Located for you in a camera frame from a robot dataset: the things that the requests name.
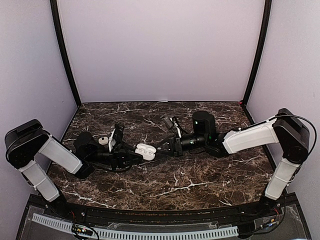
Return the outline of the white oval charging case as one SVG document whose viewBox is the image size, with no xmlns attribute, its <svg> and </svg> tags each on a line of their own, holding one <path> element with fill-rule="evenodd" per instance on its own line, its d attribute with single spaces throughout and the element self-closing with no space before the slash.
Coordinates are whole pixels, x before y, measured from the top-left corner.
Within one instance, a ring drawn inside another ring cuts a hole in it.
<svg viewBox="0 0 320 240">
<path fill-rule="evenodd" d="M 156 157 L 157 149 L 145 143 L 136 145 L 135 153 L 142 156 L 145 161 L 152 161 Z"/>
</svg>

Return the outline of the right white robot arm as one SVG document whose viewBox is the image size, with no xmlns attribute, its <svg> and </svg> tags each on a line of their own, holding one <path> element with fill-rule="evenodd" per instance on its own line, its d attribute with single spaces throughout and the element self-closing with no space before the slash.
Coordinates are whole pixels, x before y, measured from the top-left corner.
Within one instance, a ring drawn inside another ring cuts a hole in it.
<svg viewBox="0 0 320 240">
<path fill-rule="evenodd" d="M 175 117 L 163 115 L 161 119 L 172 135 L 156 145 L 159 155 L 180 157 L 186 151 L 202 148 L 213 157 L 223 158 L 262 147 L 273 162 L 269 145 L 280 145 L 281 160 L 273 165 L 274 173 L 265 187 L 263 200 L 255 205 L 255 213 L 260 217 L 266 217 L 274 210 L 274 201 L 280 198 L 315 148 L 314 143 L 310 144 L 310 130 L 306 126 L 309 124 L 313 127 L 313 123 L 286 108 L 281 108 L 266 120 L 246 127 L 235 127 L 227 132 L 218 132 L 214 115 L 205 110 L 192 114 L 191 133 L 185 131 Z"/>
</svg>

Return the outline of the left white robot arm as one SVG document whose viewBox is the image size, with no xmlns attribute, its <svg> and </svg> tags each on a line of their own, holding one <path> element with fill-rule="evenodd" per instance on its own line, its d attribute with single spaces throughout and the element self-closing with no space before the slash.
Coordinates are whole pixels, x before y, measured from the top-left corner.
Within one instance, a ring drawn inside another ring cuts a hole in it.
<svg viewBox="0 0 320 240">
<path fill-rule="evenodd" d="M 67 218 L 71 208 L 63 201 L 63 194 L 38 159 L 47 159 L 81 180 L 94 172 L 96 164 L 109 172 L 125 172 L 141 163 L 143 157 L 122 141 L 122 133 L 122 127 L 116 125 L 112 135 L 113 146 L 108 149 L 95 140 L 90 132 L 84 131 L 73 143 L 75 150 L 71 150 L 45 130 L 37 119 L 33 119 L 5 134 L 5 158 L 51 203 L 50 208 L 58 217 Z"/>
</svg>

